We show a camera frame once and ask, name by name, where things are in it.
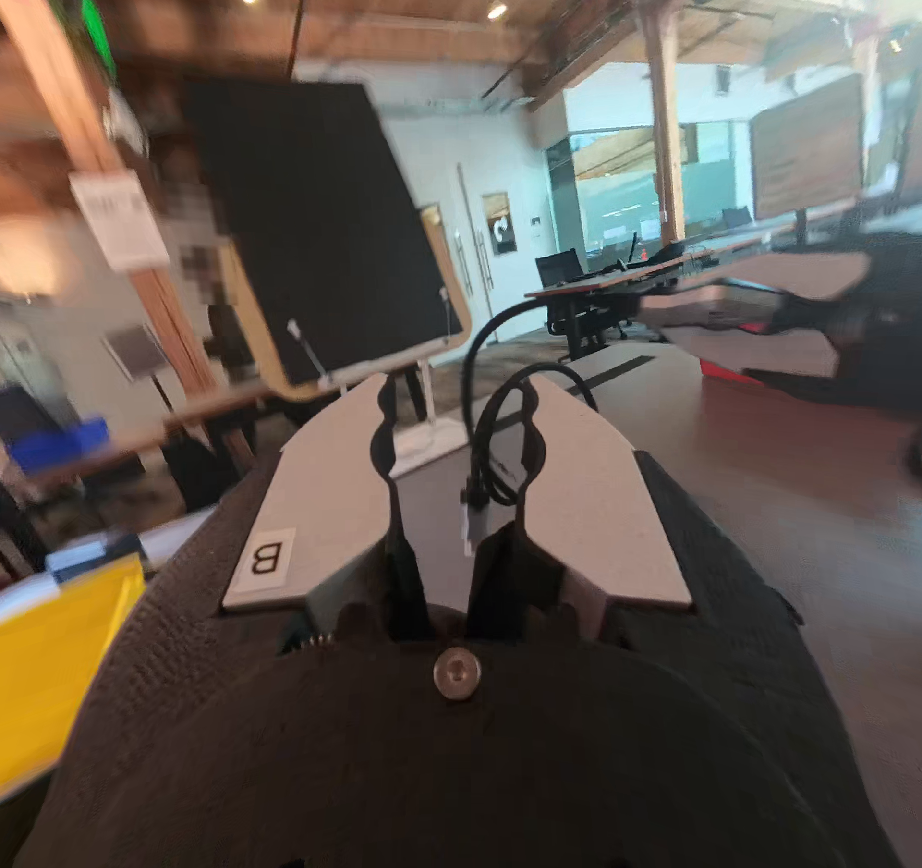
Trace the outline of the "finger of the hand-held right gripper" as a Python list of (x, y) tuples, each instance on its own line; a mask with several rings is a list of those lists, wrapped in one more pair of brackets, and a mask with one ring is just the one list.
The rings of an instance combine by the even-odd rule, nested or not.
[(867, 278), (870, 266), (870, 255), (860, 251), (761, 253), (681, 279), (677, 289), (685, 291), (720, 280), (733, 280), (802, 299), (832, 301)]
[(741, 375), (749, 370), (810, 378), (834, 378), (839, 354), (818, 330), (793, 329), (760, 335), (697, 327), (661, 331), (673, 345), (713, 366)]

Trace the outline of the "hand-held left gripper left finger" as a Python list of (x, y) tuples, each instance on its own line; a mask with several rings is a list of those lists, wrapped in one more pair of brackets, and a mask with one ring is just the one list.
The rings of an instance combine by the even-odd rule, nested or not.
[(391, 520), (389, 468), (377, 470), (375, 435), (393, 443), (372, 375), (317, 413), (281, 450), (222, 599), (224, 611), (306, 599), (383, 539)]

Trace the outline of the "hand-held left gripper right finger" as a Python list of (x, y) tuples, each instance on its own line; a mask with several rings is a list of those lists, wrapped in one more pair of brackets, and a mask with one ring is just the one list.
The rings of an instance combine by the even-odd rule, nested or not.
[(601, 636), (616, 606), (688, 613), (693, 599), (631, 442), (548, 378), (528, 378), (524, 444), (535, 465), (520, 493), (525, 544), (560, 568), (556, 604)]

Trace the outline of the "red plastic bin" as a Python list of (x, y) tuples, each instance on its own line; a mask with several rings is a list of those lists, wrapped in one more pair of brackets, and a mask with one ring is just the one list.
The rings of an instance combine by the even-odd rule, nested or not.
[(720, 380), (723, 382), (728, 382), (738, 386), (750, 386), (750, 387), (759, 387), (762, 388), (764, 383), (756, 378), (752, 378), (745, 374), (734, 372), (725, 367), (718, 366), (714, 363), (709, 362), (705, 359), (699, 360), (699, 365), (701, 369), (702, 376), (704, 378)]

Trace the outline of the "grey usb hub with cable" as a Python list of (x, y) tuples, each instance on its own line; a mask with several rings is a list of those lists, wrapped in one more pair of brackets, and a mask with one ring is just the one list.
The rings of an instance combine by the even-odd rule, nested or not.
[[(790, 293), (732, 278), (719, 278), (686, 290), (640, 294), (628, 290), (614, 296), (617, 317), (637, 318), (654, 330), (697, 329), (712, 333), (740, 332), (751, 336), (774, 336), (792, 328), (794, 297)], [(511, 319), (539, 309), (540, 301), (529, 300), (511, 306), (490, 318), (469, 345), (460, 375), (460, 405), (470, 450), (467, 482), (462, 490), (462, 540), (471, 557), (483, 540), (482, 525), (492, 503), (511, 506), (520, 488), (505, 482), (491, 457), (490, 444), (503, 403), (513, 390), (524, 390), (524, 382), (542, 373), (557, 373), (570, 379), (571, 392), (594, 411), (598, 407), (587, 381), (570, 366), (535, 363), (503, 382), (474, 420), (474, 381), (478, 352), (489, 336)]]

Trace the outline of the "yellow plastic bin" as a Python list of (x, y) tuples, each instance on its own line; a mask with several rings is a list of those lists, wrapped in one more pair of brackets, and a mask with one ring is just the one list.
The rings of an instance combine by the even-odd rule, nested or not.
[(56, 766), (109, 645), (145, 586), (134, 553), (63, 584), (46, 573), (2, 591), (2, 802)]

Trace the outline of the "whiteboard on stand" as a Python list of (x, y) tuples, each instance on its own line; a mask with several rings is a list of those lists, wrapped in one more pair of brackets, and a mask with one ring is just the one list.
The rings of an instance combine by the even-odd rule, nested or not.
[(757, 113), (748, 123), (755, 225), (815, 208), (843, 210), (863, 195), (863, 78), (853, 72)]

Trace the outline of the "white panel stand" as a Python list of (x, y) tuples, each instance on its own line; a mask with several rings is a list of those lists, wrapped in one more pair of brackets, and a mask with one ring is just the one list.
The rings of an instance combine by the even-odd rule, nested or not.
[[(413, 381), (409, 385), (410, 393), (421, 394), (422, 418), (409, 427), (398, 428), (397, 383), (404, 376)], [(431, 356), (421, 347), (326, 371), (316, 382), (323, 392), (337, 389), (346, 396), (349, 385), (357, 383), (361, 387), (369, 378), (382, 382), (375, 395), (375, 406), (380, 409), (384, 430), (390, 438), (385, 452), (394, 459), (389, 469), (392, 480), (398, 481), (467, 445), (462, 421), (436, 411)]]

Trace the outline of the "brown-topped office desk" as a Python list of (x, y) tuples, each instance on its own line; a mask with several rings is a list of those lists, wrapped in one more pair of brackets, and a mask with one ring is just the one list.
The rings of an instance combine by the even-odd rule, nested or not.
[(525, 299), (535, 301), (537, 308), (547, 309), (548, 332), (564, 338), (567, 344), (568, 354), (561, 360), (575, 362), (604, 349), (609, 330), (616, 330), (625, 339), (623, 326), (634, 320), (636, 307), (620, 298), (669, 291), (680, 279), (717, 266), (720, 258), (716, 250), (695, 250), (639, 269), (559, 282), (527, 293)]
[(277, 400), (260, 380), (210, 391), (164, 415), (163, 446), (193, 438), (217, 459), (222, 471), (239, 481), (255, 465), (255, 449), (244, 428), (273, 412)]

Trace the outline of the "black mesh desk chair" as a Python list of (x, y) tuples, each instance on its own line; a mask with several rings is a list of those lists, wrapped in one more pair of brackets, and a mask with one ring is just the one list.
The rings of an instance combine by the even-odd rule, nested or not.
[[(586, 276), (574, 248), (547, 257), (538, 257), (535, 264), (544, 289), (579, 281)], [(586, 342), (590, 347), (602, 348), (607, 343), (608, 329), (607, 318), (603, 316), (603, 312), (586, 304), (577, 304), (574, 314), (581, 342)], [(545, 327), (550, 336), (567, 338), (570, 331), (569, 306), (559, 302), (547, 305)]]

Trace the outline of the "fiducial marker sign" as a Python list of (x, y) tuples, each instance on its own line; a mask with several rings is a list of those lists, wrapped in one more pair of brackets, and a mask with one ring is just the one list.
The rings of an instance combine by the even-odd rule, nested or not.
[(121, 330), (113, 330), (104, 334), (101, 341), (130, 384), (149, 382), (157, 391), (167, 412), (175, 412), (159, 378), (160, 373), (172, 369), (173, 366), (149, 326), (135, 324)]

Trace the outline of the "white double door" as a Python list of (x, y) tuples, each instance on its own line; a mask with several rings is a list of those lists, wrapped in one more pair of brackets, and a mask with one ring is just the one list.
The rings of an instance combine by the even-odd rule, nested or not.
[(485, 317), (492, 318), (521, 297), (514, 276), (517, 242), (509, 236), (510, 198), (461, 161), (455, 164), (455, 179), (474, 256), (475, 288)]

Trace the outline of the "blue plastic bin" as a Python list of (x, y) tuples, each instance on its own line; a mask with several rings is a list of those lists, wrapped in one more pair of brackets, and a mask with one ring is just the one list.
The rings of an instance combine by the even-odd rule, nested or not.
[(52, 432), (33, 433), (6, 447), (26, 474), (50, 470), (81, 459), (109, 443), (109, 425), (101, 417)]

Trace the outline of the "wood-framed black panel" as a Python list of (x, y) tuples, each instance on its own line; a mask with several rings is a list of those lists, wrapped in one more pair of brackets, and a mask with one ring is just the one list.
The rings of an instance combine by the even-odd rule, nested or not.
[(210, 191), (234, 307), (285, 399), (326, 371), (465, 344), (442, 228), (417, 207), (365, 86), (188, 78), (181, 108)]

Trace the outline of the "green exit sign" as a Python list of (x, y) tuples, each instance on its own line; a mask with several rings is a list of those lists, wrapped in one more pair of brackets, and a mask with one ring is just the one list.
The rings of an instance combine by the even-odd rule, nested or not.
[(118, 82), (118, 70), (109, 45), (108, 33), (95, 0), (77, 0), (79, 20), (101, 67), (111, 82)]

